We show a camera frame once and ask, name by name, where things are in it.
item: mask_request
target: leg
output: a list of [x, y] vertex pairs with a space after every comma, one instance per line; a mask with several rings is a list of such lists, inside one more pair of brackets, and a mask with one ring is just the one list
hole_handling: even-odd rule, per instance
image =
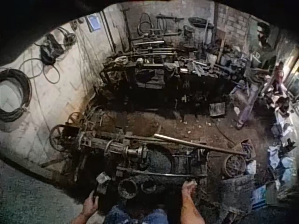
[[115, 205], [106, 215], [104, 224], [129, 224], [130, 220], [130, 216], [125, 213], [118, 205]]
[[168, 224], [167, 214], [163, 209], [155, 209], [142, 220], [142, 224]]

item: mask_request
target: coiled cable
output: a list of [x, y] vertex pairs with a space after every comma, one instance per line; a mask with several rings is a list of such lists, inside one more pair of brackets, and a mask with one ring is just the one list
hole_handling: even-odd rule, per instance
[[23, 99], [20, 107], [11, 112], [4, 111], [0, 108], [0, 120], [4, 122], [13, 122], [21, 117], [22, 114], [26, 111], [25, 107], [29, 106], [32, 96], [31, 82], [25, 75], [25, 73], [17, 69], [5, 69], [0, 72], [0, 83], [12, 80], [16, 81], [20, 86], [23, 94]]

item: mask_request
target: paper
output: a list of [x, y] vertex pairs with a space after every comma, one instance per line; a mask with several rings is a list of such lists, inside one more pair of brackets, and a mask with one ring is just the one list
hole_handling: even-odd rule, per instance
[[253, 160], [247, 165], [247, 172], [253, 175], [256, 174], [256, 160]]
[[270, 157], [269, 157], [270, 166], [272, 166], [273, 169], [276, 169], [276, 167], [279, 164], [278, 149], [279, 146], [275, 146], [275, 147], [270, 146], [268, 149], [268, 152], [270, 152]]

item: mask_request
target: concrete wall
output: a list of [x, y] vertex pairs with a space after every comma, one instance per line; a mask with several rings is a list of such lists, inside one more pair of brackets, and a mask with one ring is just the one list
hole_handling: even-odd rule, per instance
[[[151, 22], [157, 28], [156, 15], [163, 14], [168, 16], [176, 16], [184, 18], [179, 23], [179, 28], [183, 29], [184, 25], [191, 26], [188, 21], [189, 17], [200, 17], [209, 19], [210, 23], [214, 23], [214, 2], [207, 0], [172, 0], [172, 1], [140, 1], [140, 2], [125, 2], [122, 3], [123, 8], [130, 8], [127, 12], [130, 32], [133, 38], [139, 37], [137, 26], [142, 13], [148, 13], [151, 17]], [[174, 29], [173, 22], [168, 21], [169, 29]], [[195, 40], [203, 40], [204, 28], [195, 29]], [[209, 30], [207, 42], [211, 41], [212, 32]], [[169, 37], [174, 44], [175, 37]]]
[[[116, 44], [116, 50], [121, 50], [121, 38], [127, 41], [125, 35], [123, 14], [119, 5], [111, 5], [105, 10], [108, 24]], [[89, 32], [86, 21], [77, 31], [78, 42], [70, 49], [61, 61], [55, 63], [60, 72], [57, 84], [49, 83], [43, 74], [31, 79], [32, 99], [27, 113], [13, 123], [0, 123], [0, 147], [16, 151], [20, 158], [36, 163], [49, 161], [57, 156], [57, 152], [50, 146], [48, 137], [50, 129], [57, 124], [64, 124], [72, 112], [81, 111], [87, 103], [92, 86], [100, 85], [99, 71], [103, 60], [112, 54], [104, 22], [100, 19], [101, 29]], [[64, 28], [73, 32], [69, 24]], [[63, 42], [63, 35], [54, 30], [53, 35], [59, 43]], [[16, 61], [4, 67], [19, 68], [27, 59], [40, 57], [39, 47], [32, 45]], [[41, 71], [41, 62], [34, 60], [27, 62], [22, 71], [28, 77]], [[52, 67], [46, 69], [47, 77], [56, 81], [57, 72]], [[1, 107], [9, 107], [5, 93], [1, 90]]]

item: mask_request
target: metal rod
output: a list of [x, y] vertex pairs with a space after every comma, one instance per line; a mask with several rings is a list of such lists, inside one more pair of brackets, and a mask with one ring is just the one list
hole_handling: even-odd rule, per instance
[[247, 156], [246, 153], [237, 152], [237, 151], [224, 149], [224, 148], [208, 146], [208, 145], [202, 145], [202, 144], [198, 144], [198, 143], [194, 143], [194, 142], [190, 142], [190, 141], [184, 141], [184, 140], [180, 140], [180, 139], [175, 139], [175, 138], [168, 137], [168, 136], [161, 135], [161, 134], [155, 134], [154, 137], [157, 138], [157, 139], [162, 139], [162, 140], [165, 140], [165, 141], [174, 142], [174, 143], [178, 143], [178, 144], [185, 145], [185, 146], [199, 147], [199, 148], [202, 148], [202, 149], [208, 149], [208, 150], [219, 152], [219, 153], [227, 153], [227, 154]]
[[112, 34], [111, 34], [111, 30], [110, 30], [110, 27], [109, 27], [109, 24], [108, 24], [108, 21], [107, 21], [107, 18], [106, 18], [104, 10], [102, 11], [102, 13], [103, 13], [103, 17], [104, 17], [104, 20], [105, 20], [105, 23], [106, 23], [106, 27], [107, 27], [107, 30], [108, 30], [108, 33], [109, 33], [109, 36], [110, 36], [110, 40], [111, 40], [111, 43], [112, 43], [113, 51], [116, 52], [116, 45], [114, 43], [114, 40], [113, 40], [113, 37], [112, 37]]
[[138, 45], [155, 44], [155, 43], [165, 43], [165, 41], [147, 41], [147, 42], [134, 43], [134, 45], [138, 46]]
[[132, 55], [131, 57], [151, 56], [151, 55], [177, 55], [177, 53], [148, 53], [148, 54]]
[[117, 170], [126, 171], [128, 173], [134, 173], [134, 174], [143, 174], [143, 175], [151, 175], [151, 176], [168, 176], [168, 177], [206, 177], [206, 174], [200, 174], [200, 175], [191, 175], [191, 174], [163, 174], [163, 173], [153, 173], [148, 171], [141, 171], [141, 170], [135, 170], [130, 168], [124, 168], [124, 167], [117, 167]]

